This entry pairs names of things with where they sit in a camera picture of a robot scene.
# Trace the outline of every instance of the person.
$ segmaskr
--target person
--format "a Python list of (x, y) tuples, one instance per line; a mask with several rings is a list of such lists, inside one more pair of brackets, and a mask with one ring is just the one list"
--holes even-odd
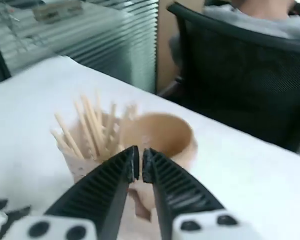
[[(254, 32), (300, 40), (300, 16), (289, 16), (294, 0), (233, 0), (231, 4), (205, 6), (203, 14)], [(169, 40), (172, 58), (182, 67), (179, 35)]]

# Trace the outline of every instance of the bamboo skewer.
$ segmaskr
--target bamboo skewer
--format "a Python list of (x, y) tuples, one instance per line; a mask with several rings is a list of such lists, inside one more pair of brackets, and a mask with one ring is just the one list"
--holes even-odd
[(69, 130), (67, 129), (63, 119), (61, 118), (61, 116), (56, 113), (54, 114), (56, 121), (59, 123), (60, 127), (62, 128), (62, 131), (66, 137), (66, 139), (69, 142), (69, 145), (71, 146), (71, 148), (73, 149), (74, 153), (81, 159), (84, 159), (84, 156), (82, 155), (80, 149), (78, 148), (75, 140), (73, 139), (73, 137), (71, 136)]
[(94, 159), (97, 159), (97, 151), (96, 151), (96, 148), (95, 148), (95, 144), (94, 144), (94, 141), (92, 139), (92, 136), (89, 132), (89, 128), (87, 126), (87, 123), (86, 123), (86, 120), (85, 120), (85, 116), (83, 115), (83, 113), (81, 112), (80, 110), (80, 107), (79, 107), (79, 104), (75, 101), (74, 102), (74, 107), (79, 115), (79, 120), (81, 122), (81, 125), (82, 125), (82, 128), (83, 128), (83, 132), (85, 134), (85, 137), (86, 137), (86, 140), (88, 142), (88, 145), (91, 149), (91, 153), (92, 153), (92, 157)]

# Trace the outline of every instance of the wooden cup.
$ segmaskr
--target wooden cup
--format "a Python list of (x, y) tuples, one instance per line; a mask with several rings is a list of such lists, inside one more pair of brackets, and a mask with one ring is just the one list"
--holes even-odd
[[(136, 118), (122, 134), (125, 148), (137, 145), (140, 151), (140, 174), (142, 154), (152, 148), (165, 154), (184, 169), (188, 169), (197, 153), (197, 144), (190, 125), (183, 119), (167, 113), (148, 113)], [(155, 208), (155, 197), (151, 184), (138, 180), (130, 185), (137, 190), (143, 206), (151, 211)]]

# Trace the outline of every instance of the toothpick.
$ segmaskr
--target toothpick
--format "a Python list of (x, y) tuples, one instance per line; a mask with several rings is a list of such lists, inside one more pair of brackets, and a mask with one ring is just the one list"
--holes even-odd
[(69, 145), (71, 146), (71, 148), (73, 149), (74, 153), (81, 159), (85, 159), (84, 156), (82, 155), (80, 149), (78, 148), (75, 140), (73, 139), (73, 137), (71, 136), (69, 130), (66, 127), (66, 124), (64, 123), (63, 119), (61, 118), (61, 116), (58, 113), (54, 114), (56, 121), (59, 123), (60, 127), (62, 128), (62, 131), (66, 137), (66, 139), (69, 142)]
[(96, 98), (96, 117), (100, 123), (100, 126), (103, 126), (103, 123), (102, 123), (102, 109), (101, 109), (101, 106), (100, 106), (100, 97), (99, 97), (99, 94), (98, 94), (98, 91), (95, 90), (95, 98)]
[(91, 150), (92, 157), (94, 159), (97, 159), (97, 151), (95, 149), (95, 145), (94, 145), (94, 141), (92, 139), (92, 136), (89, 132), (88, 125), (87, 125), (86, 120), (85, 120), (85, 116), (81, 112), (79, 104), (76, 101), (74, 101), (74, 107), (75, 107), (75, 109), (76, 109), (76, 111), (79, 115), (79, 120), (80, 120), (80, 123), (82, 125), (83, 132), (84, 132), (84, 135), (85, 135), (86, 140), (88, 142), (89, 148)]
[(55, 130), (50, 130), (51, 134), (54, 136), (56, 142), (65, 150), (73, 152), (72, 149), (68, 146), (65, 140), (57, 133)]
[(94, 136), (94, 140), (99, 152), (99, 155), (103, 154), (104, 151), (104, 145), (103, 145), (103, 133), (102, 133), (102, 127), (99, 125), (97, 121), (97, 117), (94, 111), (94, 108), (92, 107), (91, 102), (86, 96), (82, 96), (83, 103), (86, 108), (87, 114), (90, 116), (90, 127), (92, 129), (92, 133)]
[(110, 142), (111, 133), (114, 130), (114, 124), (115, 124), (115, 117), (116, 117), (116, 107), (117, 105), (112, 103), (111, 104), (111, 110), (110, 115), (108, 115), (107, 121), (106, 121), (106, 127), (105, 127), (105, 134), (104, 134), (104, 144), (107, 146)]
[(109, 146), (109, 151), (110, 151), (110, 154), (113, 154), (115, 151), (116, 151), (116, 148), (118, 147), (118, 145), (121, 144), (121, 141), (122, 141), (122, 131), (123, 129), (125, 128), (126, 126), (126, 123), (129, 119), (129, 114), (130, 114), (130, 111), (131, 111), (131, 108), (130, 107), (127, 107), (125, 109), (125, 112), (123, 114), (123, 117), (120, 121), (120, 124), (119, 124), (119, 129), (118, 129), (118, 132), (116, 133), (114, 139), (112, 140), (110, 146)]

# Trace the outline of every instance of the desk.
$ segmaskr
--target desk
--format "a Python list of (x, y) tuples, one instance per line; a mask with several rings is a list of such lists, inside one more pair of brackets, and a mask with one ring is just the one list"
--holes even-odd
[(32, 204), (42, 213), (72, 184), (50, 128), (54, 112), (68, 124), (73, 100), (100, 92), (111, 101), (137, 102), (140, 112), (168, 112), (193, 128), (198, 153), (190, 173), (265, 240), (300, 240), (300, 156), (220, 124), (67, 57), (47, 59), (0, 84), (0, 197), (10, 207)]

